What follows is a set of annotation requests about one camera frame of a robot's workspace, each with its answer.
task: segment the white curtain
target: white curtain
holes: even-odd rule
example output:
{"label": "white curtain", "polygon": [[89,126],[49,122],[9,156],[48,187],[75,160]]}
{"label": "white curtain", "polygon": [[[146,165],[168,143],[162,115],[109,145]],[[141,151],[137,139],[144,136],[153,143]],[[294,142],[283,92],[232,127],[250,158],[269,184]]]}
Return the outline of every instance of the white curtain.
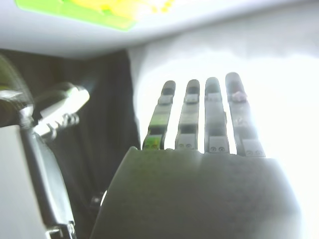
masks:
{"label": "white curtain", "polygon": [[187,82],[220,82],[231,152],[236,153],[225,76],[243,81],[267,157],[278,159],[302,207],[305,238],[319,238],[319,2],[218,23],[129,50],[134,107],[143,142],[164,83],[176,82],[165,147],[174,148]]}

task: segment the ceiling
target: ceiling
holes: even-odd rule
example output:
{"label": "ceiling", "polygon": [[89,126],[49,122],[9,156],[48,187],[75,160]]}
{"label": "ceiling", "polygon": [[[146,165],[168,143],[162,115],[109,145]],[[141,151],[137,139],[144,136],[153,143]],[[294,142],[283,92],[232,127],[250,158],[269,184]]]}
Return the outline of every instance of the ceiling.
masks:
{"label": "ceiling", "polygon": [[66,58],[88,58],[245,13],[305,0],[176,0],[163,16],[122,32],[0,3],[0,48]]}

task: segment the white backdrop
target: white backdrop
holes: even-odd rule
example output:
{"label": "white backdrop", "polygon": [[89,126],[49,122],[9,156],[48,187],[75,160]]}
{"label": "white backdrop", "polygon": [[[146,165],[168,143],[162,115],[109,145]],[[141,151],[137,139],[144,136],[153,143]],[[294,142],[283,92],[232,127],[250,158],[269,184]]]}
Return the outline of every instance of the white backdrop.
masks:
{"label": "white backdrop", "polygon": [[[305,238],[319,238],[319,2],[219,23],[129,50],[134,107],[143,142],[163,84],[176,82],[165,148],[174,148],[185,88],[201,83],[199,151],[203,152],[204,87],[243,81],[267,157],[286,172],[305,217]],[[228,126],[231,152],[236,153]]]}

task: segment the black curtain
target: black curtain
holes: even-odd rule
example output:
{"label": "black curtain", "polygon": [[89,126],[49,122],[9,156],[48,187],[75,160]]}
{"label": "black curtain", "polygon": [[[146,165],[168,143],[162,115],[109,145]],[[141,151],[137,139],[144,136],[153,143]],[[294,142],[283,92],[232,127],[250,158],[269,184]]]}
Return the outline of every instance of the black curtain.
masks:
{"label": "black curtain", "polygon": [[84,86],[89,102],[79,125],[49,144],[69,193],[77,236],[87,239],[96,215],[89,205],[104,192],[130,146],[139,148],[126,51],[87,61],[0,50],[19,70],[33,96],[60,82]]}

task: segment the dark curtain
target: dark curtain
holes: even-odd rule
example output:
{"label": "dark curtain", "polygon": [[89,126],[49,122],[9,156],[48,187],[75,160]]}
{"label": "dark curtain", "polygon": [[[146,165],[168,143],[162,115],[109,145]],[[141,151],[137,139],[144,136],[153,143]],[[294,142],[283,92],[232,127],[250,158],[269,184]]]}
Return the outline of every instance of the dark curtain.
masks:
{"label": "dark curtain", "polygon": [[130,146],[139,147],[126,51],[76,61],[0,50],[19,70],[33,96],[60,82],[84,86],[89,102],[79,125],[61,131],[49,144],[69,193],[77,236],[87,239],[96,215],[89,205],[104,192]]}

